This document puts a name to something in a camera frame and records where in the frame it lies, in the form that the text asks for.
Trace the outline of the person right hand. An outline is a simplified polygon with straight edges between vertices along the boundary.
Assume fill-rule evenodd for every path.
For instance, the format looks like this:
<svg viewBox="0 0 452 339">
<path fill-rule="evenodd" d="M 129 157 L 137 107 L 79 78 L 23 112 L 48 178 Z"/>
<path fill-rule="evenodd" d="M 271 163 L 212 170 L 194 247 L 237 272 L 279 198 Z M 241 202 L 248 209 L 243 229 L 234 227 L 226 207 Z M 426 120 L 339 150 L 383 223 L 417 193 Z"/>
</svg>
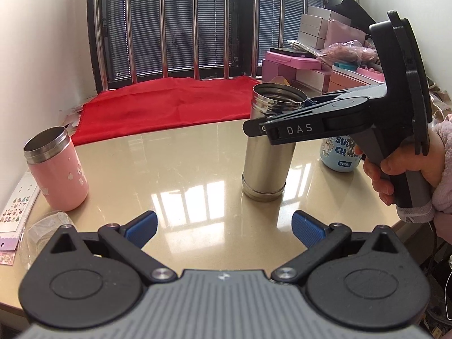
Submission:
<svg viewBox="0 0 452 339">
<path fill-rule="evenodd" d="M 383 174 L 388 176 L 401 175 L 406 171 L 419 171 L 424 179 L 436 188 L 440 184 L 444 171 L 446 151 L 444 144 L 432 129 L 429 130 L 430 150 L 427 155 L 417 155 L 412 144 L 404 144 L 380 164 L 373 164 L 367 158 L 363 170 L 371 178 L 373 189 L 379 194 L 381 201 L 386 205 L 394 204 L 394 185 Z"/>
</svg>

